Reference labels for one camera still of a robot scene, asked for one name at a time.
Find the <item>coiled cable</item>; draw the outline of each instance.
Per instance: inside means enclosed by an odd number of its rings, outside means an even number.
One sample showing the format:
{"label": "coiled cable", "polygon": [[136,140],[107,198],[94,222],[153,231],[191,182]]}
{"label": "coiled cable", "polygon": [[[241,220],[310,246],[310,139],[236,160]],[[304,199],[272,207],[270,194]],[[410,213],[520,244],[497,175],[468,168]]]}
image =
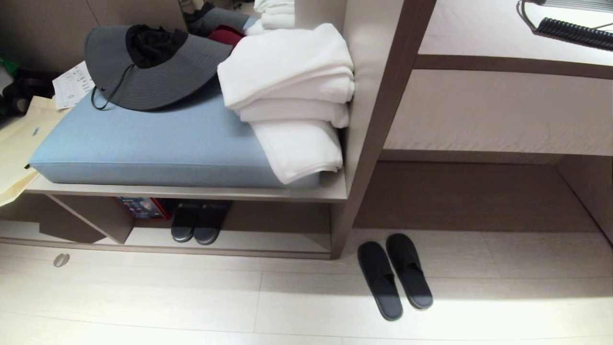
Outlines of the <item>coiled cable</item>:
{"label": "coiled cable", "polygon": [[587,47],[613,50],[613,33],[598,29],[609,24],[588,28],[561,20],[543,18],[539,26],[536,27],[526,15],[525,5],[526,0],[520,0],[517,3],[517,12],[534,34]]}

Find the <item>floor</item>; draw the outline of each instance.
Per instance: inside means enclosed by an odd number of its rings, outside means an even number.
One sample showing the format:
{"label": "floor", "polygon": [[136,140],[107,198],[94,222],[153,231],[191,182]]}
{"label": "floor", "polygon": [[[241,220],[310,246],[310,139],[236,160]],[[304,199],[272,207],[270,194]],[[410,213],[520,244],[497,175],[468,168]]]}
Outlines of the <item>floor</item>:
{"label": "floor", "polygon": [[[435,303],[415,310],[401,290],[388,322],[356,248],[396,232]],[[613,253],[567,231],[356,230],[336,261],[0,244],[0,343],[613,344]]]}

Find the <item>red fabric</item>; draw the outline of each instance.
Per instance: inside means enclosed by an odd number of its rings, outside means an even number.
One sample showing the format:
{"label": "red fabric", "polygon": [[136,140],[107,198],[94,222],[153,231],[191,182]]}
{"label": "red fabric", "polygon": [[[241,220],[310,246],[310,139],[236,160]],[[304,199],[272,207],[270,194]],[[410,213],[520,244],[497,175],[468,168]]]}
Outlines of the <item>red fabric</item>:
{"label": "red fabric", "polygon": [[219,25],[208,37],[209,39],[236,47],[245,35],[229,25]]}

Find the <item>white towel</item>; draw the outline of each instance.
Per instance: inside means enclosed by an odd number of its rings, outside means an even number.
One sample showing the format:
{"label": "white towel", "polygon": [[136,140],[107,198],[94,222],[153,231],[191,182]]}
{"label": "white towel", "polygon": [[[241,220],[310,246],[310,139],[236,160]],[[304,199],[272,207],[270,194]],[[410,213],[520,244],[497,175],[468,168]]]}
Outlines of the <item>white towel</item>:
{"label": "white towel", "polygon": [[266,14],[295,14],[296,9],[293,5],[283,5],[268,7],[264,13]]}
{"label": "white towel", "polygon": [[295,27],[295,15],[264,12],[262,13],[262,27],[264,29],[291,29]]}
{"label": "white towel", "polygon": [[320,171],[338,171],[343,155],[330,123],[267,121],[251,123],[275,175],[284,184]]}
{"label": "white towel", "polygon": [[279,29],[247,36],[217,67],[224,103],[230,109],[314,77],[352,78],[352,70],[347,44],[329,23],[315,30]]}
{"label": "white towel", "polygon": [[317,77],[273,90],[261,98],[318,99],[333,103],[346,103],[355,91],[353,78],[346,74]]}
{"label": "white towel", "polygon": [[321,120],[331,122],[336,128],[345,128],[349,125],[347,104],[313,99],[258,99],[237,110],[236,113],[242,122]]}
{"label": "white towel", "polygon": [[258,19],[255,23],[253,23],[253,25],[251,25],[249,28],[247,28],[247,30],[245,30],[245,34],[247,36],[253,36],[253,35],[261,35],[261,34],[265,34],[268,32],[271,32],[272,30],[266,30],[262,27],[262,20]]}
{"label": "white towel", "polygon": [[294,6],[294,0],[255,0],[253,9],[256,12],[264,13],[268,8]]}

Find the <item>black slipper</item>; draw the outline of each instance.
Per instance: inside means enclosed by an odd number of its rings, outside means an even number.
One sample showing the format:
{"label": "black slipper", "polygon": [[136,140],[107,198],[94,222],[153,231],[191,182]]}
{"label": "black slipper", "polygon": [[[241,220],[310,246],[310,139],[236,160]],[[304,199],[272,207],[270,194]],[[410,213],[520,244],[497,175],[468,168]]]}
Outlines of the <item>black slipper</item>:
{"label": "black slipper", "polygon": [[194,236],[194,222],[200,209],[199,204],[181,203],[175,209],[170,234],[177,242],[187,242]]}
{"label": "black slipper", "polygon": [[215,242],[231,205],[231,201],[209,201],[202,205],[194,224],[196,242],[203,246]]}
{"label": "black slipper", "polygon": [[395,234],[387,238],[386,247],[411,305],[417,309],[431,307],[434,299],[425,281],[415,244],[405,235]]}
{"label": "black slipper", "polygon": [[402,303],[385,250],[377,242],[366,242],[358,248],[357,259],[381,315],[389,321],[398,320]]}

